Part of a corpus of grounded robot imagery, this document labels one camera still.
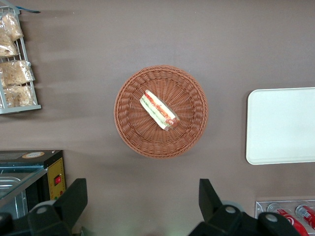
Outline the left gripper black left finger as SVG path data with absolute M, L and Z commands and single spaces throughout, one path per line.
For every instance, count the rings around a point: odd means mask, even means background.
M 54 201 L 39 203 L 28 214 L 32 236 L 70 236 L 88 203 L 87 181 L 76 179 Z

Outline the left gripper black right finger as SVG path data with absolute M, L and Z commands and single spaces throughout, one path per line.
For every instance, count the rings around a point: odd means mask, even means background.
M 199 180 L 199 208 L 203 221 L 191 236 L 257 236 L 257 222 L 238 207 L 223 204 L 208 179 Z

